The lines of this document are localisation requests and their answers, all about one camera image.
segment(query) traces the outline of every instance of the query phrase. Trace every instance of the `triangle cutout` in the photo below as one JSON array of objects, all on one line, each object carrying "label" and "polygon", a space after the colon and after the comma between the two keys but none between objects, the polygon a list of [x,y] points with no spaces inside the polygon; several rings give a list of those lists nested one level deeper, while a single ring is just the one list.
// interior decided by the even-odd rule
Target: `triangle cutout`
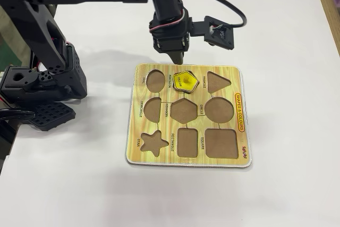
[{"label": "triangle cutout", "polygon": [[224,77],[221,77],[215,73],[208,72],[208,92],[209,93],[215,93],[218,90],[221,90],[232,83],[228,80],[225,79]]}]

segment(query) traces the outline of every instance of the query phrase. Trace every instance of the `orange label banner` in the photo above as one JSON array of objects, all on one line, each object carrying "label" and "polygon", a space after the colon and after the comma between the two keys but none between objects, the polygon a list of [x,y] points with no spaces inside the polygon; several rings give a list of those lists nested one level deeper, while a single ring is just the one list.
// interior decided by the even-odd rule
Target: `orange label banner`
[{"label": "orange label banner", "polygon": [[239,131],[244,131],[244,119],[243,119],[243,108],[242,108],[242,97],[241,94],[235,94],[236,99],[236,115],[237,115],[237,123],[239,124]]}]

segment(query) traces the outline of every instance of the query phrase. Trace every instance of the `hexagon cutout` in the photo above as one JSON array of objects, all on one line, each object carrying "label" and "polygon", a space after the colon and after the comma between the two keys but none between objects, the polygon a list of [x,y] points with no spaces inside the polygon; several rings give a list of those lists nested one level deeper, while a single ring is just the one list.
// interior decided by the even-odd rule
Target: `hexagon cutout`
[{"label": "hexagon cutout", "polygon": [[182,98],[171,104],[170,117],[182,124],[191,122],[197,118],[197,105]]}]

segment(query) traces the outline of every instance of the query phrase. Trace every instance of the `black metal bracket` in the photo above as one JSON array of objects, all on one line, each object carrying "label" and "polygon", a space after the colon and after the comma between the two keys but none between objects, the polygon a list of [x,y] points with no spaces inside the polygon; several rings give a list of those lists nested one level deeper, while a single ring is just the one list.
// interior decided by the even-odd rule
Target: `black metal bracket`
[{"label": "black metal bracket", "polygon": [[228,23],[206,16],[204,21],[191,22],[190,36],[204,36],[204,41],[210,45],[217,45],[224,49],[234,49],[233,28],[228,27]]}]

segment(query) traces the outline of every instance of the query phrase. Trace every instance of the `square cutout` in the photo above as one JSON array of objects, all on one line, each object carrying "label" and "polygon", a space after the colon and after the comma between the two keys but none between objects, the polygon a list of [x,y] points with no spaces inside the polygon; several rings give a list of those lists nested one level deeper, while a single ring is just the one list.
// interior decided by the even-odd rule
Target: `square cutout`
[{"label": "square cutout", "polygon": [[207,129],[206,155],[209,158],[237,159],[236,132],[230,129]]}]

